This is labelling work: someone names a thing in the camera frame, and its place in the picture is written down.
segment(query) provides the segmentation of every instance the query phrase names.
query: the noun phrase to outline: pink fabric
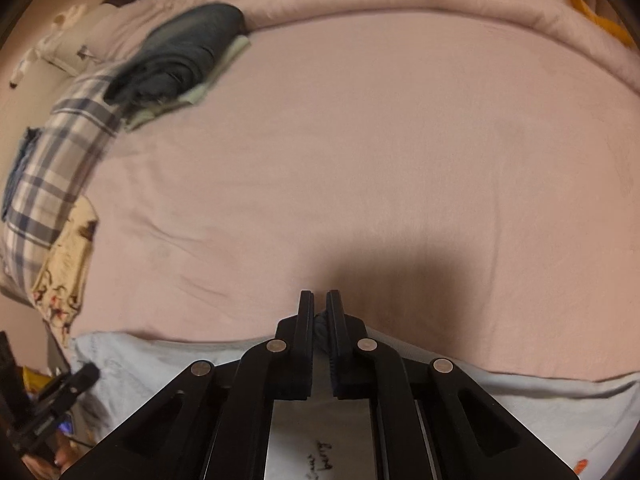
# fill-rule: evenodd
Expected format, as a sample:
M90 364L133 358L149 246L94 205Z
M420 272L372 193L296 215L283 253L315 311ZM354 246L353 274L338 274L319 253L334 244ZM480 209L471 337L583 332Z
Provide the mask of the pink fabric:
M140 0L107 17L88 40L103 60L132 56L146 35L165 20L204 2ZM618 40L557 0L221 0L238 6L250 30L353 11L441 9L530 28L590 57L640 92L640 58Z
M288 12L270 9L253 23ZM301 289L320 309L339 288L372 327L488 370L638 370L638 131L629 86L508 23L414 10L258 31L201 105L98 167L72 334L251 338Z

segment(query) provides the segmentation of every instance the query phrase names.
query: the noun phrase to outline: screw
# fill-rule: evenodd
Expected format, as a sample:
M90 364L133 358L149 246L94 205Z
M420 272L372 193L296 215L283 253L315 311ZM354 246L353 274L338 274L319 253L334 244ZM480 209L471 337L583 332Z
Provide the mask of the screw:
M453 363L448 359L436 359L433 362L433 367L441 374L448 374L453 370Z
M191 365L191 373L196 377L207 375L211 371L211 364L206 361L197 361Z
M363 339L360 339L360 341L358 341L358 348L365 352L371 352L376 348L378 348L378 343L373 341L373 339L369 339L368 337L365 337Z
M274 354L287 349L287 344L282 339L272 339L267 343L267 350Z

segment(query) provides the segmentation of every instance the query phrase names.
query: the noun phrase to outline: gray sheet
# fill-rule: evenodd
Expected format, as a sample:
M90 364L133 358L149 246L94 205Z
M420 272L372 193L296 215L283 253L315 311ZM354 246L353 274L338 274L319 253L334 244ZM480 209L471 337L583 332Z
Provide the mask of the gray sheet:
M436 357L379 332L369 333L405 357L422 362ZM74 368L91 360L102 371L92 394L82 401L89 424L103 438L193 361L233 361L257 342L180 344L121 333L80 336L74 341ZM640 420L638 374L590 383L492 374L458 364L569 466L588 460L582 480L596 480L606 473ZM304 403L278 402L274 407L265 478L375 478L368 403L336 401L328 377L326 358L316 356L312 398ZM322 443L331 444L334 467L311 471L309 457L319 461Z

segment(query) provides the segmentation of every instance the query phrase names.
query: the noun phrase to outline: plaid pillow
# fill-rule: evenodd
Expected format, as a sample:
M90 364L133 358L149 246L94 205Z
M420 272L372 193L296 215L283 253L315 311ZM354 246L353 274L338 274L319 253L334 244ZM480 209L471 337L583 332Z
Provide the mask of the plaid pillow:
M4 229L4 272L29 298L49 248L117 134L121 116L102 100L115 69L76 79L53 107L18 183Z

